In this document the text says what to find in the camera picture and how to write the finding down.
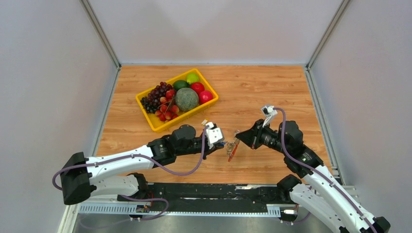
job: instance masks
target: red fruit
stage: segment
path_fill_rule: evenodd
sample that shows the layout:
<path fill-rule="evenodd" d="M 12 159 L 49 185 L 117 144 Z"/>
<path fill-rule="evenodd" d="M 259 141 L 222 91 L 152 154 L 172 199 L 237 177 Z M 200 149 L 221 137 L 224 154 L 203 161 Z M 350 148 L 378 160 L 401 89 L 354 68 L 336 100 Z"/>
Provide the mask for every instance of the red fruit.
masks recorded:
<path fill-rule="evenodd" d="M 167 98 L 166 97 L 160 97 L 160 103 L 166 103 Z"/>
<path fill-rule="evenodd" d="M 180 110 L 179 110 L 179 107 L 177 107 L 177 105 L 173 105 L 173 106 L 170 108 L 170 111 L 171 111 L 172 113 L 178 113 Z"/>
<path fill-rule="evenodd" d="M 163 104 L 163 105 L 160 107 L 160 111 L 164 113 L 166 110 L 167 110 L 167 105 L 166 105 L 166 104 Z"/>
<path fill-rule="evenodd" d="M 165 121 L 165 120 L 166 120 L 165 115 L 164 115 L 164 114 L 160 115 L 160 116 L 159 116 L 159 120 Z"/>
<path fill-rule="evenodd" d="M 193 83 L 192 85 L 190 85 L 190 87 L 192 88 L 192 90 L 194 90 L 198 95 L 205 90 L 205 86 L 203 86 L 203 84 L 197 82 L 197 83 Z"/>
<path fill-rule="evenodd" d="M 165 113 L 165 118 L 166 118 L 167 120 L 170 120 L 170 119 L 172 118 L 172 113 L 171 113 L 171 112 L 166 112 L 166 113 Z"/>
<path fill-rule="evenodd" d="M 154 115 L 156 115 L 156 117 L 163 115 L 163 112 L 161 112 L 160 110 L 157 110 Z"/>
<path fill-rule="evenodd" d="M 171 99 L 174 95 L 176 94 L 176 92 L 172 89 L 172 90 L 168 90 L 166 92 L 166 98 Z"/>
<path fill-rule="evenodd" d="M 204 104 L 213 99 L 213 95 L 210 91 L 202 91 L 199 94 L 199 102 L 200 104 Z"/>

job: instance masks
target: wood surface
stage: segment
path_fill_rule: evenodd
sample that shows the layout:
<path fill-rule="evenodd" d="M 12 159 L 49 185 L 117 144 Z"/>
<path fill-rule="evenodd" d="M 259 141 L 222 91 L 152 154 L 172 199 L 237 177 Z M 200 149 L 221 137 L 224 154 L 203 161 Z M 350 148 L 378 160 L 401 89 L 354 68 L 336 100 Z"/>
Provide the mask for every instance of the wood surface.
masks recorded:
<path fill-rule="evenodd" d="M 260 108 L 265 104 L 285 109 L 288 120 L 295 120 L 304 133 L 305 144 L 314 150 L 330 167 L 325 144 L 309 94 L 305 75 L 300 66 L 123 66 L 111 102 L 110 110 L 97 156 L 131 150 L 170 134 L 179 125 L 162 133 L 151 130 L 135 95 L 167 81 L 192 68 L 198 68 L 219 95 L 211 108 L 181 124 L 195 127 L 197 135 L 201 122 L 207 118 L 216 123 L 226 140 L 233 141 L 235 130 L 248 130 L 263 118 Z M 272 122 L 277 129 L 281 113 Z M 171 170 L 192 170 L 200 154 L 179 156 Z M 277 183 L 291 174 L 283 162 L 283 155 L 265 146 L 252 150 L 239 144 L 229 163 L 226 150 L 219 150 L 203 160 L 199 169 L 185 177 L 175 176 L 160 168 L 139 170 L 148 182 L 190 183 Z"/>

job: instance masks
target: yellow plastic basket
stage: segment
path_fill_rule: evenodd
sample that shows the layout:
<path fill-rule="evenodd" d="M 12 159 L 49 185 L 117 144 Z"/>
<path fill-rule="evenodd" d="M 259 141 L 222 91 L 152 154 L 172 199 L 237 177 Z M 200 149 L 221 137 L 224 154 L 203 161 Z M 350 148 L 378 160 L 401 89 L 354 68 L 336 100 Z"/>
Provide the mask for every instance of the yellow plastic basket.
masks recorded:
<path fill-rule="evenodd" d="M 172 79 L 169 79 L 169 80 L 166 81 L 166 83 L 173 85 L 173 83 L 177 80 L 185 80 L 186 81 L 186 76 L 189 73 L 196 73 L 199 76 L 199 78 L 200 78 L 199 82 L 202 83 L 203 86 L 205 86 L 205 90 L 210 91 L 212 93 L 213 99 L 206 102 L 206 103 L 204 103 L 204 104 L 201 104 L 201 105 L 197 106 L 196 108 L 194 108 L 194 109 L 192 109 L 188 112 L 179 112 L 178 113 L 179 116 L 177 118 L 175 118 L 175 119 L 173 119 L 173 120 L 171 120 L 167 123 L 164 123 L 164 122 L 160 121 L 159 118 L 156 117 L 154 114 L 147 114 L 146 111 L 143 109 L 143 105 L 140 103 L 140 100 L 143 97 L 147 96 L 150 93 L 150 91 L 155 88 L 155 86 L 150 88 L 150 89 L 147 89 L 143 92 L 140 92 L 139 94 L 136 95 L 136 100 L 137 100 L 137 103 L 139 104 L 140 109 L 142 110 L 144 116 L 146 117 L 146 120 L 149 123 L 150 128 L 152 128 L 153 131 L 160 133 L 160 132 L 162 132 L 162 131 L 164 131 L 164 130 L 166 130 L 166 129 L 182 122 L 183 120 L 188 119 L 189 117 L 195 115 L 196 113 L 201 112 L 201 111 L 211 107 L 212 105 L 214 105 L 216 103 L 216 101 L 218 101 L 218 99 L 219 99 L 218 94 L 215 92 L 215 90 L 213 90 L 213 88 L 206 81 L 206 79 L 203 77 L 203 75 L 200 73 L 200 71 L 196 68 L 191 69 L 191 70 L 189 70 L 189 71 L 187 71 L 187 72 L 185 72 L 181 75 L 178 75 L 178 76 L 176 76 Z"/>

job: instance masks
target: cantaloupe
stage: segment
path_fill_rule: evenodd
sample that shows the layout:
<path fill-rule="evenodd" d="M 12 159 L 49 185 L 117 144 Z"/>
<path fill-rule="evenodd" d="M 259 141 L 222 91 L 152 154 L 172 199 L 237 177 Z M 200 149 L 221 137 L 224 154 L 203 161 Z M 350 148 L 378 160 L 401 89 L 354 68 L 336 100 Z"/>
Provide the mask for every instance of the cantaloupe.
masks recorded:
<path fill-rule="evenodd" d="M 199 103 L 199 96 L 191 88 L 181 88 L 177 91 L 175 102 L 177 107 L 182 111 L 190 111 L 197 107 Z"/>

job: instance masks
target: avocado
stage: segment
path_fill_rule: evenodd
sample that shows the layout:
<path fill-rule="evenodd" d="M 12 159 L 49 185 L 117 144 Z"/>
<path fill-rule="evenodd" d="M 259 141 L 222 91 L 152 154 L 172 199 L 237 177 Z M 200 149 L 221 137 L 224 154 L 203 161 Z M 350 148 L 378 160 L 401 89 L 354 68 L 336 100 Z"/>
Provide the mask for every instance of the avocado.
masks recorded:
<path fill-rule="evenodd" d="M 175 102 L 180 110 L 189 111 L 197 107 L 199 96 L 194 90 L 184 87 L 177 91 Z"/>
<path fill-rule="evenodd" d="M 177 80 L 173 83 L 173 88 L 175 89 L 175 91 L 178 91 L 185 87 L 190 87 L 190 85 L 184 80 Z"/>

